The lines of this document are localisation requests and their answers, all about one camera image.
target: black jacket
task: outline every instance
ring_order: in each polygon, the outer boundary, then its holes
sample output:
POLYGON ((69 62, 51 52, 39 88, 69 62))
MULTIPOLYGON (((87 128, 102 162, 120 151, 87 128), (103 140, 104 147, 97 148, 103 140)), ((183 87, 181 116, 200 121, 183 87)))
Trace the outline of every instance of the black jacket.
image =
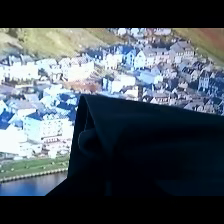
POLYGON ((48 195, 224 195, 224 118, 83 95, 68 178, 48 195))

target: field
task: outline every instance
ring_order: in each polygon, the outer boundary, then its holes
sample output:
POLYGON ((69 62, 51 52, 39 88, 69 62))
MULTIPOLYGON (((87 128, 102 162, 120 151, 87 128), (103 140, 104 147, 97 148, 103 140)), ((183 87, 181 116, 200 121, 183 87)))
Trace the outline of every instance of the field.
POLYGON ((74 56, 87 47, 122 42, 105 28, 10 28, 17 29, 15 35, 1 29, 0 54, 19 49, 40 58, 58 58, 74 56))
POLYGON ((47 158, 13 161, 3 165, 0 168, 0 170, 4 170, 4 173, 0 173, 0 179, 4 177, 12 177, 17 175, 25 175, 59 168, 66 168, 68 167, 68 161, 69 156, 61 156, 56 159, 47 158))
POLYGON ((179 35, 191 40, 203 55, 224 65, 224 28, 173 28, 179 35))

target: dark cloth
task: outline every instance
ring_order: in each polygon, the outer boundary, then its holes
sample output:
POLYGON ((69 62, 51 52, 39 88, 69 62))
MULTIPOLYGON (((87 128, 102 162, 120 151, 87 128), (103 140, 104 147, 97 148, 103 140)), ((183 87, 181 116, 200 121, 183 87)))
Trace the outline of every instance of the dark cloth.
POLYGON ((224 118, 82 95, 68 177, 48 195, 224 195, 224 118))

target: river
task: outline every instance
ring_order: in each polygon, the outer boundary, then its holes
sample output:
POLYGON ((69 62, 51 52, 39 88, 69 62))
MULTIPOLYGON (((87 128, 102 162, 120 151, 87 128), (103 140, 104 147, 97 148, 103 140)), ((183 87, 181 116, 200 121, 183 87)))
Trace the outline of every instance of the river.
POLYGON ((44 196, 67 177, 67 172, 0 184, 0 196, 44 196))

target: hillside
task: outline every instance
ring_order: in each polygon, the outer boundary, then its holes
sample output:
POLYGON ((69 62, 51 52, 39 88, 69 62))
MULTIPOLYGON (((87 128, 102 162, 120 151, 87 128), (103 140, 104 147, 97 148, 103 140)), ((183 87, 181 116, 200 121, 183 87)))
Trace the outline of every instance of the hillside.
POLYGON ((73 56, 87 47, 122 42, 105 28, 0 28, 0 55, 22 50, 38 57, 73 56))
POLYGON ((206 54, 224 65, 224 28, 173 28, 182 37, 188 38, 206 54))

